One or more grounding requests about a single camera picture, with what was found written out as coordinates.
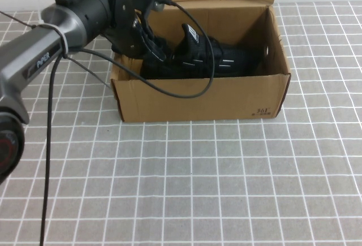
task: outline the wire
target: wire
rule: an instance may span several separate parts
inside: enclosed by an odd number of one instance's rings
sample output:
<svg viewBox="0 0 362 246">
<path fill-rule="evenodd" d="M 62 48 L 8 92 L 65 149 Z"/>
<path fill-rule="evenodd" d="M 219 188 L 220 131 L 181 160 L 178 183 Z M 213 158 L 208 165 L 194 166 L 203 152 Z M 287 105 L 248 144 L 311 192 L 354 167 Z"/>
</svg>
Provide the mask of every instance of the wire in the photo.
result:
<svg viewBox="0 0 362 246">
<path fill-rule="evenodd" d="M 143 78 L 142 76 L 140 76 L 139 74 L 133 72 L 132 70 L 130 70 L 129 68 L 127 68 L 126 66 L 120 64 L 119 62 L 107 57 L 106 55 L 93 51 L 93 50 L 89 50 L 89 49 L 77 49 L 76 51 L 79 52 L 83 52 L 83 53 L 88 53 L 88 54 L 92 54 L 92 55 L 96 55 L 100 58 L 103 58 L 111 63 L 113 63 L 114 65 L 116 65 L 117 67 L 125 70 L 126 72 L 128 72 L 130 75 L 132 75 L 133 77 L 141 80 L 143 83 L 145 83 L 146 85 L 150 86 L 151 88 L 157 90 L 158 92 L 161 92 L 165 95 L 168 96 L 172 96 L 175 98 L 182 98 L 182 99 L 190 99 L 190 98 L 196 98 L 196 97 L 200 97 L 201 95 L 203 95 L 204 93 L 206 93 L 209 88 L 211 87 L 213 80 L 214 80 L 214 74 L 215 74 L 215 58 L 214 58 L 214 51 L 213 51 L 213 47 L 210 41 L 210 38 L 208 37 L 208 35 L 206 34 L 206 32 L 204 31 L 204 29 L 201 27 L 201 25 L 199 24 L 199 22 L 187 11 L 185 10 L 182 6 L 180 6 L 179 4 L 173 2 L 172 0 L 166 0 L 165 4 L 170 5 L 170 6 L 175 6 L 177 8 L 179 8 L 182 12 L 184 12 L 196 25 L 197 27 L 201 30 L 202 34 L 204 35 L 206 41 L 207 41 L 207 45 L 209 47 L 210 53 L 211 53 L 211 57 L 212 57 L 212 71 L 211 71 L 211 76 L 210 76 L 210 80 L 207 84 L 207 86 L 199 93 L 193 94 L 193 95 L 183 95 L 183 94 L 176 94 L 176 93 L 171 93 L 168 92 L 164 89 L 159 88 L 158 86 L 152 84 L 150 81 L 148 81 L 147 79 Z"/>
<path fill-rule="evenodd" d="M 75 64 L 77 64 L 79 67 L 81 67 L 84 71 L 89 72 L 91 75 L 93 75 L 96 79 L 98 79 L 101 83 L 103 83 L 103 85 L 105 85 L 107 88 L 111 89 L 111 86 L 108 85 L 107 83 L 105 83 L 98 75 L 96 75 L 94 72 L 92 72 L 90 69 L 88 69 L 86 66 L 82 65 L 81 63 L 79 63 L 78 61 L 76 61 L 75 59 L 72 59 L 70 57 L 66 57 L 66 59 L 69 59 L 70 61 L 74 62 Z"/>
<path fill-rule="evenodd" d="M 40 246 L 44 245 L 45 235 L 45 219 L 46 219 L 46 208 L 48 206 L 48 193 L 49 193 L 49 174 L 50 174 L 50 147 L 51 147 L 51 114 L 53 109 L 53 89 L 55 72 L 57 71 L 58 65 L 62 59 L 62 55 L 59 55 L 54 63 L 53 69 L 50 74 L 49 81 L 49 96 L 48 96 L 48 117 L 47 117 L 47 128 L 46 128 L 46 160 L 45 160 L 45 185 L 44 185 L 44 200 L 43 200 L 43 211 L 41 215 L 41 228 L 40 228 Z"/>
<path fill-rule="evenodd" d="M 145 83 L 146 85 L 150 86 L 151 88 L 157 90 L 158 92 L 161 92 L 165 95 L 168 95 L 168 96 L 172 96 L 172 97 L 176 97 L 176 98 L 196 98 L 196 97 L 199 97 L 201 96 L 203 93 L 205 93 L 207 90 L 206 88 L 198 93 L 198 94 L 194 94 L 194 95 L 180 95 L 180 94 L 175 94 L 175 93 L 171 93 L 171 92 L 168 92 L 166 90 L 163 90 L 161 88 L 159 88 L 158 86 L 152 84 L 151 82 L 149 82 L 147 79 L 144 79 L 142 76 L 140 76 L 139 74 L 133 72 L 132 70 L 130 70 L 129 68 L 127 68 L 126 66 L 122 65 L 121 63 L 111 59 L 110 57 L 107 57 L 106 55 L 102 54 L 102 53 L 99 53 L 99 52 L 96 52 L 96 51 L 93 51 L 93 50 L 89 50 L 89 49 L 79 49 L 77 50 L 79 52 L 83 52 L 83 53 L 88 53 L 88 54 L 92 54 L 92 55 L 96 55 L 100 58 L 103 58 L 105 59 L 106 61 L 109 61 L 111 63 L 113 63 L 114 65 L 116 65 L 117 67 L 125 70 L 126 72 L 128 72 L 130 75 L 132 75 L 133 77 L 137 78 L 138 80 L 142 81 L 143 83 Z"/>
<path fill-rule="evenodd" d="M 1 13 L 2 15 L 6 16 L 6 17 L 9 17 L 10 19 L 12 19 L 12 20 L 14 20 L 14 21 L 17 21 L 18 23 L 20 23 L 20 24 L 22 24 L 22 25 L 24 25 L 24 26 L 26 26 L 26 27 L 30 27 L 31 29 L 36 28 L 36 25 L 34 25 L 34 24 L 27 24 L 27 23 L 25 23 L 25 22 L 23 22 L 23 21 L 15 18 L 15 17 L 9 15 L 8 13 L 5 13 L 5 12 L 3 12 L 3 11 L 0 11 L 0 13 Z"/>
</svg>

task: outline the table surface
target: table surface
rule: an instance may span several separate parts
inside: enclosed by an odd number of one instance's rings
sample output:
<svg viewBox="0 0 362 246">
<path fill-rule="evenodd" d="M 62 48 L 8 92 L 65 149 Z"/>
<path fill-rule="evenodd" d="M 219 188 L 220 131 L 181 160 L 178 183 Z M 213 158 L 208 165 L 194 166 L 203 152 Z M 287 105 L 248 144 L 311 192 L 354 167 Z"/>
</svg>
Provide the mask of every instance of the table surface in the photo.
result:
<svg viewBox="0 0 362 246">
<path fill-rule="evenodd" d="M 275 13 L 292 69 L 275 119 L 121 123 L 111 91 L 61 62 L 47 245 L 362 245 L 362 2 Z M 0 16 L 0 45 L 25 31 Z M 88 47 L 111 55 L 106 40 Z M 109 79 L 109 62 L 74 57 Z M 0 245 L 38 245 L 49 76 L 23 92 L 31 122 L 0 185 Z"/>
</svg>

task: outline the robotic arm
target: robotic arm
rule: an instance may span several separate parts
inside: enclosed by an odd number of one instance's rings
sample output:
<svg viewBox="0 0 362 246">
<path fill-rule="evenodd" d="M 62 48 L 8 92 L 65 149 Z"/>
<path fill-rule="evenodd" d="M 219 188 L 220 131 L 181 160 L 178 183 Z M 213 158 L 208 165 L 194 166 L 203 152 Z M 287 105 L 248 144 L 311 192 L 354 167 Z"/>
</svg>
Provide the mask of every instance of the robotic arm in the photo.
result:
<svg viewBox="0 0 362 246">
<path fill-rule="evenodd" d="M 97 36 L 130 58 L 165 54 L 147 23 L 151 10 L 161 11 L 165 0 L 55 0 L 43 10 L 44 25 L 0 48 L 0 184 L 19 163 L 24 150 L 21 124 L 29 115 L 22 90 L 57 56 L 76 53 Z"/>
</svg>

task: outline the black shoe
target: black shoe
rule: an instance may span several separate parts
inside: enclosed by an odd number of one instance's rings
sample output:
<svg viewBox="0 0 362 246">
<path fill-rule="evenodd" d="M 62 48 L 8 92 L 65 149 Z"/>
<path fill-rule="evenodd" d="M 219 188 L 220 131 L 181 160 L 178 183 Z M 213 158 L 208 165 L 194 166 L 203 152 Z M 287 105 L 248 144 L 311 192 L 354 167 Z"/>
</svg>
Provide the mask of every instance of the black shoe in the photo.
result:
<svg viewBox="0 0 362 246">
<path fill-rule="evenodd" d="M 182 24 L 185 37 L 176 47 L 173 55 L 165 62 L 144 60 L 141 76 L 147 79 L 185 79 L 207 78 L 212 66 L 211 53 L 206 49 L 204 36 L 198 34 L 190 25 Z M 263 49 L 237 49 L 220 44 L 209 38 L 215 58 L 214 77 L 249 76 L 254 73 L 264 57 Z"/>
</svg>

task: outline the open cardboard box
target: open cardboard box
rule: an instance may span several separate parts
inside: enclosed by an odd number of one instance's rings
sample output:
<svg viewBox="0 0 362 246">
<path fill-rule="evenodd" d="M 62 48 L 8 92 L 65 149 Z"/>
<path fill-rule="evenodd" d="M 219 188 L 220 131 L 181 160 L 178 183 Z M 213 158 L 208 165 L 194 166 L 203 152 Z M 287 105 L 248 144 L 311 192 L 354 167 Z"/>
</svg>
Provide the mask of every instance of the open cardboard box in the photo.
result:
<svg viewBox="0 0 362 246">
<path fill-rule="evenodd" d="M 178 99 L 164 95 L 118 67 L 113 67 L 111 83 L 124 122 L 164 122 L 275 118 L 283 104 L 291 78 L 283 50 L 274 0 L 174 0 L 186 8 L 209 36 L 232 45 L 264 46 L 266 56 L 255 76 L 215 78 L 201 97 Z M 177 45 L 188 23 L 194 23 L 175 7 L 152 12 L 149 24 L 154 33 Z M 117 55 L 115 59 L 137 73 L 142 60 Z M 209 79 L 151 80 L 156 86 L 179 94 L 203 90 Z"/>
</svg>

